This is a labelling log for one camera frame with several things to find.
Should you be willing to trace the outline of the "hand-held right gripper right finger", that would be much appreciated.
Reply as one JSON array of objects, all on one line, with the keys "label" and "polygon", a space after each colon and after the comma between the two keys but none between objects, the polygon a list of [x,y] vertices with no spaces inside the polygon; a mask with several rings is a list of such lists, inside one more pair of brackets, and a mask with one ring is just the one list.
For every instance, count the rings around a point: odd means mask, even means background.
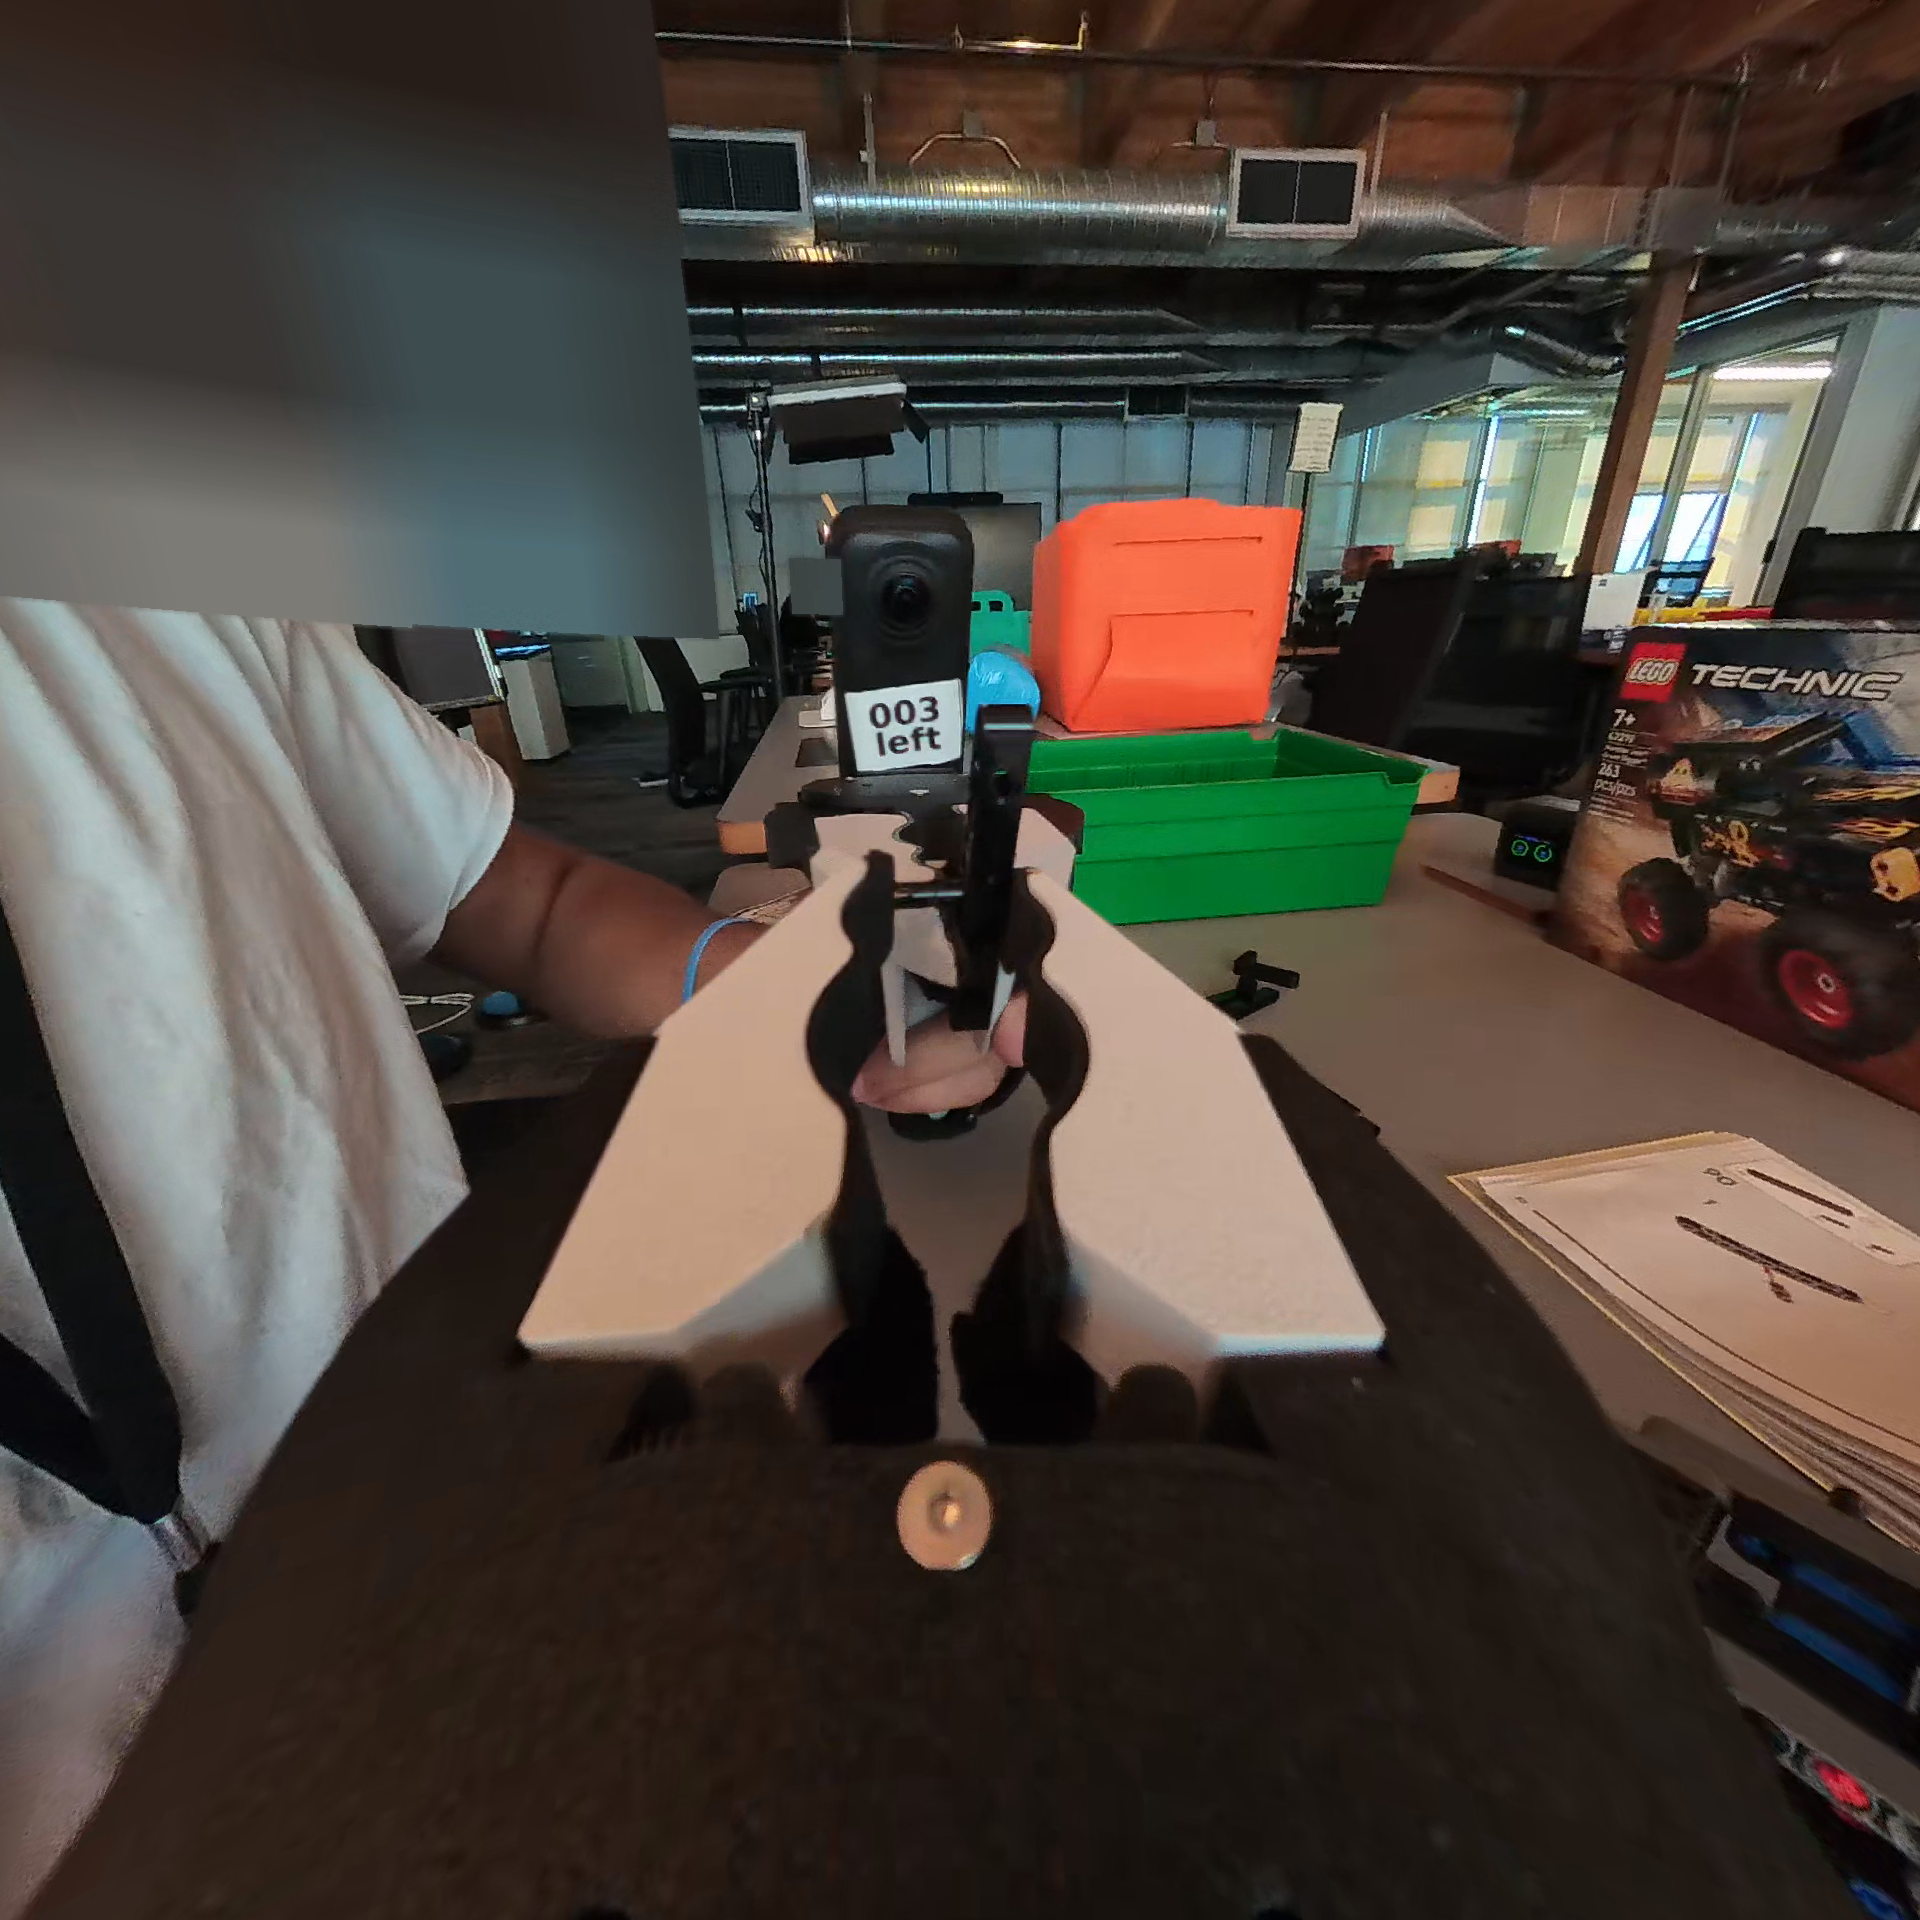
[{"label": "hand-held right gripper right finger", "polygon": [[1376,1355],[1384,1323],[1237,1024],[1062,880],[1022,873],[1004,958],[1042,1094],[1002,1328],[1116,1384]]}]

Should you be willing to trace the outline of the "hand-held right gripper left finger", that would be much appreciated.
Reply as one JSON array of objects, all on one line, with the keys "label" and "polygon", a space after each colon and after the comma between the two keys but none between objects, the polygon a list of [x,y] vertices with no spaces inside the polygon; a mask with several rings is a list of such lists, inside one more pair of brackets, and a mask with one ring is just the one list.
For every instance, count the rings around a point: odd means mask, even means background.
[{"label": "hand-held right gripper left finger", "polygon": [[825,874],[657,1036],[519,1323],[542,1361],[767,1368],[786,1397],[845,1328],[853,1077],[880,1037],[894,863]]}]

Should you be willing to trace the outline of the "long black lego beam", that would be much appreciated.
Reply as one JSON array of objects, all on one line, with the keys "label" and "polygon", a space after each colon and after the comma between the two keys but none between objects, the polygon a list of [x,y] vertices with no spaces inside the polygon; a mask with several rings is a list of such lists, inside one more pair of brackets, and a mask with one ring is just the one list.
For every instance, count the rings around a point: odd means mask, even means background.
[{"label": "long black lego beam", "polygon": [[988,977],[1010,923],[1016,851],[1031,757],[1031,712],[983,705],[965,770],[965,864],[954,934],[963,978]]}]

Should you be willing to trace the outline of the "person's left forearm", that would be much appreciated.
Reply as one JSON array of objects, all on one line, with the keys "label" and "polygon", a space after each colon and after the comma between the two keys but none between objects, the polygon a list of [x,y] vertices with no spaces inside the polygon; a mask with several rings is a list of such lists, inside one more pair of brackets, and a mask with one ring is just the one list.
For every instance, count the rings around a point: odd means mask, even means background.
[{"label": "person's left forearm", "polygon": [[708,923],[686,892],[513,822],[427,958],[577,1036],[631,1041],[678,1010]]}]

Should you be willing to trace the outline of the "lego instruction booklet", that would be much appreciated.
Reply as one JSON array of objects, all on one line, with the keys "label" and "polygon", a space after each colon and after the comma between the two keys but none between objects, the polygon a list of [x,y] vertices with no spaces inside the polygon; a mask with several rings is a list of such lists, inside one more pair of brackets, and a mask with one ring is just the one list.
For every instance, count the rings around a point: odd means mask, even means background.
[{"label": "lego instruction booklet", "polygon": [[1917,1549],[1917,1234],[1732,1134],[1456,1171],[1777,1461]]}]

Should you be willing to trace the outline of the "lego set box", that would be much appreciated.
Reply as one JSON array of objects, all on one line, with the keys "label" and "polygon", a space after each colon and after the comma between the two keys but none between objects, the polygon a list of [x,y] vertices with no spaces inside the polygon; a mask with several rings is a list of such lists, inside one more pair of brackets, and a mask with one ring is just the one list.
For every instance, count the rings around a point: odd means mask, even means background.
[{"label": "lego set box", "polygon": [[1917,1111],[1917,622],[1621,635],[1548,941]]}]

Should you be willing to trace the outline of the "partly built lego truck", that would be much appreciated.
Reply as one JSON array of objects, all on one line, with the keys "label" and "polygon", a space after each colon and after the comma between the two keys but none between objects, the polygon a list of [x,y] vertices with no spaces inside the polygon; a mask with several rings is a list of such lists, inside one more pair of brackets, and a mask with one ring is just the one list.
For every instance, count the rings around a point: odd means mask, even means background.
[{"label": "partly built lego truck", "polygon": [[1691,1584],[1744,1721],[1864,1917],[1917,1917],[1917,1588],[1755,1500]]}]

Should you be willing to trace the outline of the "person's left hand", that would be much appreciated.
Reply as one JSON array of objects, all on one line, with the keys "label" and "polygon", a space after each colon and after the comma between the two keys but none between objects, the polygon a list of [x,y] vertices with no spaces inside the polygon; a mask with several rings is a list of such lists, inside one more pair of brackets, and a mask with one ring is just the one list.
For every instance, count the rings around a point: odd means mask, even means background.
[{"label": "person's left hand", "polygon": [[988,1101],[1022,1068],[1029,997],[1016,993],[991,1036],[954,1030],[946,1010],[903,1036],[902,1062],[885,1045],[853,1082],[853,1101],[880,1114],[951,1114]]}]

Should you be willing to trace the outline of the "green plastic bin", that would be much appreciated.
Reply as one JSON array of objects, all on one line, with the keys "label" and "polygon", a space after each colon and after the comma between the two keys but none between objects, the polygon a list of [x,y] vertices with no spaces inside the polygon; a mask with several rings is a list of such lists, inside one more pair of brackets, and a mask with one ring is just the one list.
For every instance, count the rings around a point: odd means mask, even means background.
[{"label": "green plastic bin", "polygon": [[1073,893],[1110,923],[1384,898],[1425,767],[1314,731],[1038,738],[1029,791],[1081,809]]}]

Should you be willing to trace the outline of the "studio light panel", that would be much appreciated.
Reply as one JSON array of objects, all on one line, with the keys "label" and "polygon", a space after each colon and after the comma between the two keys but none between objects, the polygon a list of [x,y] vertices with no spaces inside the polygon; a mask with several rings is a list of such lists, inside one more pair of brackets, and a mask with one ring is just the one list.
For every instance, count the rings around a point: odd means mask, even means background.
[{"label": "studio light panel", "polygon": [[809,380],[753,396],[753,424],[786,447],[794,467],[878,460],[899,435],[917,445],[929,424],[894,372]]}]

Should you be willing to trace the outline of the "blue wristband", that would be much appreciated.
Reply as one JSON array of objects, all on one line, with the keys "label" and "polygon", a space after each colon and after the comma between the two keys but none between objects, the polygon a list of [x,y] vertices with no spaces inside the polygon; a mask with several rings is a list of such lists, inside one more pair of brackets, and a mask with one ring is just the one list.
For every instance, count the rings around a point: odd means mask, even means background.
[{"label": "blue wristband", "polygon": [[700,927],[686,953],[678,1003],[688,1003],[718,974],[733,967],[733,960],[741,960],[741,953],[752,950],[765,930],[767,927],[753,917],[721,917]]}]

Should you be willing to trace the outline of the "orange storage box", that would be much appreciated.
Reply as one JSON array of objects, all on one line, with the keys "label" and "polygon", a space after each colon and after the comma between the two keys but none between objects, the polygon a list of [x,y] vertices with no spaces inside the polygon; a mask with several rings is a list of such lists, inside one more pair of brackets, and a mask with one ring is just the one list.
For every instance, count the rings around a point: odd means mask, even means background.
[{"label": "orange storage box", "polygon": [[1086,506],[1031,561],[1029,658],[1064,731],[1228,731],[1268,717],[1302,513],[1205,496]]}]

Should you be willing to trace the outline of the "white ceiling air vent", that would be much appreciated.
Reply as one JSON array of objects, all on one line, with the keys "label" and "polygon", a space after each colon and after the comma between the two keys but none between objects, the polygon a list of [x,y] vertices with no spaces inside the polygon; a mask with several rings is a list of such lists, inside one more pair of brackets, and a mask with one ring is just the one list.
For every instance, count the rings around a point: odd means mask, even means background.
[{"label": "white ceiling air vent", "polygon": [[688,227],[809,227],[804,130],[668,126],[678,220]]},{"label": "white ceiling air vent", "polygon": [[1234,148],[1232,240],[1350,240],[1361,227],[1368,152],[1358,148]]}]

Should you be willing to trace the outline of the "wooden pillar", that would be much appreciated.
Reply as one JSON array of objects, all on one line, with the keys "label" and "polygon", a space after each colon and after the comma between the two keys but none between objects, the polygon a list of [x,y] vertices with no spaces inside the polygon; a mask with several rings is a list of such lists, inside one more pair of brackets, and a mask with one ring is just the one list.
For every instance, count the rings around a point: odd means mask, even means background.
[{"label": "wooden pillar", "polygon": [[1633,308],[1619,393],[1572,561],[1577,573],[1615,567],[1619,540],[1638,490],[1646,447],[1669,383],[1669,359],[1683,319],[1693,273],[1693,253],[1656,253],[1638,302]]}]

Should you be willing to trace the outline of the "silver ventilation duct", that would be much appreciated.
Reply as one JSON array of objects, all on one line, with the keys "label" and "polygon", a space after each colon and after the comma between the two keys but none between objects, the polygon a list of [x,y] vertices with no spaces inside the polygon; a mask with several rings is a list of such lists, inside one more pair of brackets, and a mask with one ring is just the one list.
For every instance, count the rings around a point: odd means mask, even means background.
[{"label": "silver ventilation duct", "polygon": [[1228,257],[1232,251],[1373,249],[1406,257],[1497,251],[1507,238],[1433,194],[1363,179],[1350,240],[1225,238],[1228,164],[1173,171],[829,173],[809,179],[811,238],[841,251],[946,251],[954,257]]}]

